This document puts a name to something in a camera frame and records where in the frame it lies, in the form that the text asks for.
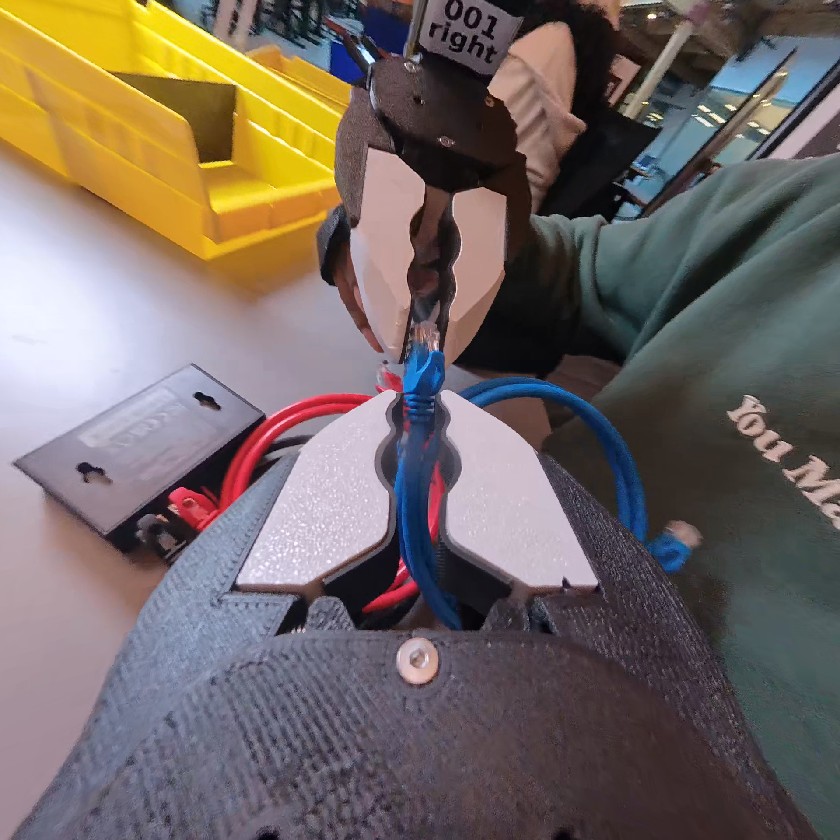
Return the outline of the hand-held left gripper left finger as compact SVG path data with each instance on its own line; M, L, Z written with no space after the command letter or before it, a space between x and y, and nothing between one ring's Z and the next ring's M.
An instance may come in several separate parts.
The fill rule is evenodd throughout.
M400 394L384 391L305 444L236 579L243 592L371 592L396 572L382 470Z

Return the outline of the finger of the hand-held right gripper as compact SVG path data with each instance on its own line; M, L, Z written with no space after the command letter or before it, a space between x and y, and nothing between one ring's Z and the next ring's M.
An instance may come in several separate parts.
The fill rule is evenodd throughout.
M478 187L454 194L444 222L437 326L455 361L475 338L504 277L507 199Z
M351 259L362 308L385 356L403 362L416 308L437 304L437 284L414 274L411 228L424 210L426 185L398 155L368 148Z

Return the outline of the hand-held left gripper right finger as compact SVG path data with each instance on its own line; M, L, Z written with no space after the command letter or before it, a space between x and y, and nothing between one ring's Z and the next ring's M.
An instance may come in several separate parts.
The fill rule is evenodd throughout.
M444 498L444 544L511 593L592 593L599 581L537 451L452 391L440 394L456 477Z

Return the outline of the yellow storage bin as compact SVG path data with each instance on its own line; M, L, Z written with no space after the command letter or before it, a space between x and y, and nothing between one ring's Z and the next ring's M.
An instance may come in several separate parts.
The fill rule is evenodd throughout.
M112 75L149 75L130 20L147 3L2 2L2 140L208 263L306 258L338 202L333 169L249 122L238 95L233 159L200 163L188 122Z
M156 2L134 4L130 20L141 71L233 85L246 119L331 170L350 85L267 43L243 54Z

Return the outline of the black ethernet switch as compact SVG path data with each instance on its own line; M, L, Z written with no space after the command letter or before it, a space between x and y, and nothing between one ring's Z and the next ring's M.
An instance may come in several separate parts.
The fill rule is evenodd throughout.
M264 412L188 364L17 458L14 466L115 549L163 563L213 516Z

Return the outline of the person's right forearm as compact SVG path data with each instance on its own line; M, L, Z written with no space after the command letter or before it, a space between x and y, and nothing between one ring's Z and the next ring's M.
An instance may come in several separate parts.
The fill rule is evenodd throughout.
M456 362L546 375L566 355L629 360L718 282L838 261L838 153L733 164L650 217L531 215L484 323Z

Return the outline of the person's right hand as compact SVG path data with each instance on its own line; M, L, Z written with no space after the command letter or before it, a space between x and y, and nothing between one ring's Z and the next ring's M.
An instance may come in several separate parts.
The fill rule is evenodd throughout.
M364 311L361 289L356 279L350 251L345 248L336 260L333 272L333 285L339 293L342 304L349 313L355 328L374 352L383 354L383 348L376 339Z

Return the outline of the blue storage bin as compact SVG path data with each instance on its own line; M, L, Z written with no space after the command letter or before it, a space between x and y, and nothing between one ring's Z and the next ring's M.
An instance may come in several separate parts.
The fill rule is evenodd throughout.
M350 85L355 85L363 81L363 71L351 58L343 43L338 40L332 40L330 41L329 47L330 74Z

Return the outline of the black bin divider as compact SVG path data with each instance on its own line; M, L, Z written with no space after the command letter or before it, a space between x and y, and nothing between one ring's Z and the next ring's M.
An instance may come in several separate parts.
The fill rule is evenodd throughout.
M112 75L183 117L192 129L200 163L233 159L236 85L127 72Z

